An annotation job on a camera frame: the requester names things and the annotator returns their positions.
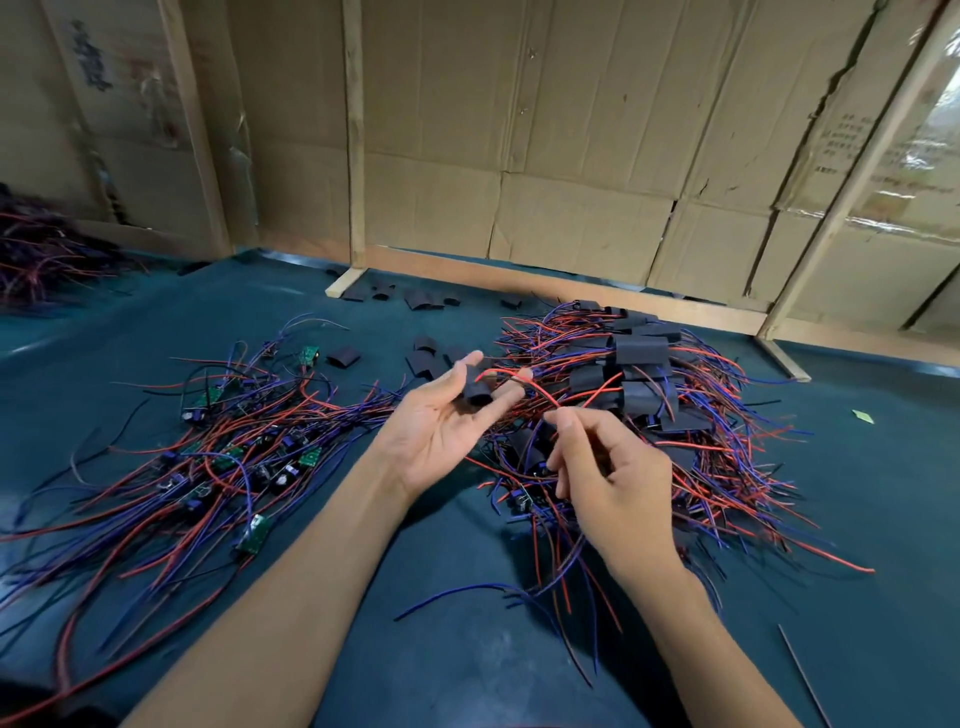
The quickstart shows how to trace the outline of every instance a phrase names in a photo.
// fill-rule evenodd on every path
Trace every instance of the person's left arm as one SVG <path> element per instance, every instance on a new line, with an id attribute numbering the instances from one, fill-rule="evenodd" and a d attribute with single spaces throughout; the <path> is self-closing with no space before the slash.
<path id="1" fill-rule="evenodd" d="M 307 725 L 373 572 L 407 509 L 523 397 L 509 382 L 472 414 L 465 363 L 410 392 L 324 509 L 133 709 L 141 726 Z"/>

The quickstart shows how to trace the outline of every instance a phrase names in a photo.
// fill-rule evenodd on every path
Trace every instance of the forearm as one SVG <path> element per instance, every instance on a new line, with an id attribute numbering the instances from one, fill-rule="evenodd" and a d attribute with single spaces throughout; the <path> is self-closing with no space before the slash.
<path id="1" fill-rule="evenodd" d="M 409 503 L 366 456 L 134 709 L 127 728 L 307 725 Z"/>
<path id="2" fill-rule="evenodd" d="M 628 578 L 624 583 L 695 728 L 799 728 L 714 614 L 693 574 L 678 563 L 656 579 Z"/>

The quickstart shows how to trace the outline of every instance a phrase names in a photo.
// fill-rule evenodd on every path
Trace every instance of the wooden post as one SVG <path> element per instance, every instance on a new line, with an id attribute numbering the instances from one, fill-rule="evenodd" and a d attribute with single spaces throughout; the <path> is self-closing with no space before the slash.
<path id="1" fill-rule="evenodd" d="M 206 217 L 210 224 L 213 248 L 217 254 L 228 257 L 233 255 L 233 246 L 227 230 L 224 204 L 220 198 L 220 184 L 217 181 L 217 170 L 213 165 L 213 152 L 210 151 L 210 140 L 206 135 L 204 111 L 200 105 L 197 75 L 193 68 L 186 28 L 183 25 L 180 0 L 158 0 L 157 6 L 163 21 L 163 33 L 167 38 L 167 49 L 170 51 L 174 76 L 177 78 L 180 102 L 183 104 L 183 114 L 186 117 L 190 144 L 193 147 L 193 159 L 200 176 L 200 188 L 204 195 L 204 207 L 206 207 Z"/>
<path id="2" fill-rule="evenodd" d="M 761 346 L 777 359 L 778 363 L 791 376 L 798 380 L 809 381 L 810 377 L 779 346 L 773 343 L 773 339 L 777 335 L 777 327 L 786 318 L 813 272 L 823 260 L 824 255 L 827 254 L 837 233 L 843 228 L 852 207 L 866 189 L 871 175 L 873 175 L 884 153 L 893 141 L 894 135 L 923 90 L 930 73 L 940 62 L 944 55 L 944 49 L 947 48 L 958 26 L 960 26 L 960 0 L 951 0 L 941 15 L 937 27 L 933 29 L 920 54 L 914 60 L 910 70 L 894 93 L 886 111 L 880 117 L 879 123 L 867 140 L 867 144 L 854 163 L 850 174 L 840 187 L 836 197 L 833 198 L 827 214 L 821 221 L 816 233 L 814 233 L 803 257 L 790 275 L 783 291 L 777 298 L 777 302 L 770 309 L 770 313 L 756 335 Z"/>
<path id="3" fill-rule="evenodd" d="M 350 269 L 326 289 L 340 298 L 367 270 L 364 212 L 363 16 L 361 0 L 343 0 L 344 77 L 347 86 L 347 163 L 349 169 Z"/>

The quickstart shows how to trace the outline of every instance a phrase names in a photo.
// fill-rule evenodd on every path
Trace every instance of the hand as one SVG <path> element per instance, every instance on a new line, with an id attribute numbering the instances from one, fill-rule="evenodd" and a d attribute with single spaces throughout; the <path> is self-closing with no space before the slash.
<path id="1" fill-rule="evenodd" d="M 509 381 L 487 406 L 461 411 L 454 400 L 467 383 L 467 364 L 482 359 L 482 352 L 471 352 L 445 375 L 407 394 L 368 449 L 396 471 L 411 502 L 457 467 L 481 435 L 523 399 L 523 385 Z M 530 377 L 529 370 L 517 374 Z"/>
<path id="2" fill-rule="evenodd" d="M 544 419 L 558 439 L 547 467 L 559 473 L 557 496 L 569 497 L 577 523 L 613 577 L 656 578 L 681 567 L 673 543 L 670 458 L 642 442 L 610 412 L 561 407 Z M 591 440 L 612 472 L 603 476 Z"/>

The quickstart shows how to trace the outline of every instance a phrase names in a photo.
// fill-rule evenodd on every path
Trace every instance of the wire bundle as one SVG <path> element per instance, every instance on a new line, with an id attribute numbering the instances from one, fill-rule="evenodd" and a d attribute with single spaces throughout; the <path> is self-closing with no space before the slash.
<path id="1" fill-rule="evenodd" d="M 115 245 L 80 234 L 56 212 L 0 185 L 3 307 L 26 311 L 64 303 L 71 287 L 115 278 L 131 264 Z"/>
<path id="2" fill-rule="evenodd" d="M 767 438 L 802 433 L 760 416 L 744 404 L 741 389 L 761 382 L 747 377 L 739 365 L 721 355 L 689 330 L 656 316 L 595 302 L 561 303 L 542 318 L 510 317 L 496 344 L 504 354 L 490 362 L 487 375 L 516 377 L 520 368 L 533 371 L 525 380 L 532 390 L 488 434 L 483 459 L 469 458 L 492 479 L 490 503 L 507 501 L 509 522 L 529 523 L 537 575 L 536 586 L 475 584 L 434 595 L 397 619 L 443 596 L 473 589 L 502 592 L 513 605 L 535 607 L 546 614 L 570 657 L 589 683 L 564 629 L 560 601 L 571 613 L 567 581 L 582 583 L 588 594 L 593 634 L 594 671 L 598 669 L 597 602 L 602 601 L 620 628 L 610 601 L 583 558 L 585 538 L 568 501 L 556 497 L 557 476 L 545 468 L 556 431 L 542 414 L 558 406 L 587 406 L 615 413 L 638 438 L 663 449 L 673 461 L 673 513 L 678 529 L 702 534 L 718 547 L 773 547 L 787 559 L 792 548 L 818 554 L 851 569 L 872 573 L 808 541 L 820 541 L 788 519 L 813 522 L 794 510 L 796 488 L 775 478 L 779 466 L 758 465 Z M 704 583 L 716 611 L 720 595 L 708 570 L 726 578 L 699 537 L 699 548 L 678 546 L 687 567 Z M 697 554 L 708 561 L 700 563 Z M 549 562 L 549 570 L 541 561 Z M 552 604 L 545 606 L 541 598 Z"/>
<path id="3" fill-rule="evenodd" d="M 57 640 L 56 694 L 18 716 L 0 718 L 0 725 L 92 685 L 197 616 L 251 562 L 271 528 L 323 486 L 350 446 L 390 416 L 401 392 L 374 384 L 362 401 L 338 405 L 332 402 L 336 390 L 315 368 L 317 347 L 281 352 L 291 329 L 309 322 L 332 324 L 303 314 L 250 359 L 247 346 L 235 344 L 223 361 L 187 359 L 197 366 L 183 384 L 133 385 L 180 398 L 180 418 L 189 424 L 182 437 L 169 448 L 136 451 L 153 457 L 107 487 L 88 483 L 79 467 L 116 449 L 116 441 L 80 460 L 71 456 L 68 469 L 47 478 L 20 504 L 13 529 L 2 532 L 0 542 L 30 539 L 30 550 L 6 569 L 8 590 L 0 609 L 44 585 L 60 585 L 45 604 L 4 633 L 29 627 L 39 611 L 82 591 Z M 69 473 L 78 484 L 59 485 Z M 63 491 L 80 496 L 50 525 L 24 527 L 38 499 Z M 221 545 L 232 548 L 225 554 Z M 78 620 L 108 583 L 143 573 L 151 575 L 150 583 L 100 642 L 99 649 L 108 650 L 113 662 L 74 682 L 69 658 Z M 173 621 L 164 614 L 165 627 L 139 637 L 184 585 L 200 589 L 200 580 L 212 574 L 226 578 L 189 611 Z"/>

